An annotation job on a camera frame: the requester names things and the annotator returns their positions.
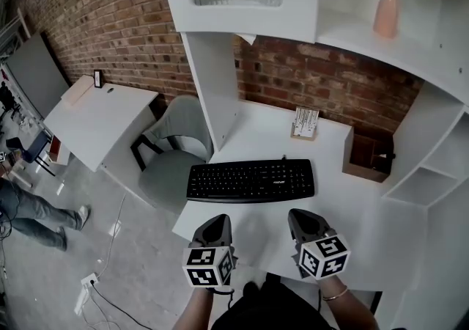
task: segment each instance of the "power outlet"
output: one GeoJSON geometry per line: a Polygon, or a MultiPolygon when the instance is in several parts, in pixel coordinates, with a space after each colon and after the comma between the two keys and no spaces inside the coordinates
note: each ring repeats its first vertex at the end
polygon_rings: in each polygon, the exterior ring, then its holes
{"type": "Polygon", "coordinates": [[[81,280],[81,285],[85,288],[92,288],[91,281],[96,285],[98,280],[95,273],[88,275],[86,278],[81,280]]]}

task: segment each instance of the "small picture frame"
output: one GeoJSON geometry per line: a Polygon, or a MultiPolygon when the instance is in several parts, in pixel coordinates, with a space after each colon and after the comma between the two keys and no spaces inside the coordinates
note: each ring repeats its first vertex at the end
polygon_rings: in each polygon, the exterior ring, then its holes
{"type": "Polygon", "coordinates": [[[103,73],[100,69],[95,70],[95,87],[103,87],[103,73]]]}

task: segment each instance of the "brick wall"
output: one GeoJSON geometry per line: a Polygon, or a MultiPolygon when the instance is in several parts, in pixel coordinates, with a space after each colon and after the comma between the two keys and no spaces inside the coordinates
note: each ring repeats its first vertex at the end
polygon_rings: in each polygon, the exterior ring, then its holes
{"type": "MultiPolygon", "coordinates": [[[[158,91],[168,103],[196,94],[167,0],[12,0],[33,31],[45,32],[71,81],[102,69],[107,81],[158,91]]],[[[394,132],[422,80],[329,48],[258,37],[234,39],[240,97],[322,116],[364,130],[394,132]]]]}

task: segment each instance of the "chair leg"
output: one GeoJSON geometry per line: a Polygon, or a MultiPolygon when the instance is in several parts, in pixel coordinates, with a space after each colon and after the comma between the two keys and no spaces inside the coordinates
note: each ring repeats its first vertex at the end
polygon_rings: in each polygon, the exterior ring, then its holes
{"type": "Polygon", "coordinates": [[[36,158],[34,161],[35,161],[37,164],[39,164],[45,171],[47,171],[49,174],[51,174],[52,176],[55,177],[56,174],[54,174],[52,171],[50,171],[46,166],[43,166],[43,165],[41,164],[41,162],[39,162],[39,161],[37,160],[37,158],[36,158]]]}
{"type": "Polygon", "coordinates": [[[41,162],[43,162],[47,167],[49,167],[49,164],[48,164],[46,161],[44,161],[44,159],[42,159],[42,158],[39,157],[39,156],[37,157],[37,159],[39,159],[39,160],[40,160],[41,162]]]}

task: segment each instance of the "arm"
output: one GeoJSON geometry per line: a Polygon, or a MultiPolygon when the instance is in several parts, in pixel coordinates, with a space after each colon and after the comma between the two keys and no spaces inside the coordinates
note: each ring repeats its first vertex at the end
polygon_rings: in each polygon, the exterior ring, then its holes
{"type": "MultiPolygon", "coordinates": [[[[334,297],[345,289],[345,285],[337,276],[317,281],[317,283],[325,298],[334,297]]],[[[326,303],[341,330],[378,330],[373,314],[350,291],[326,303]]]]}
{"type": "Polygon", "coordinates": [[[212,304],[213,293],[196,288],[173,330],[207,330],[212,304]]]}

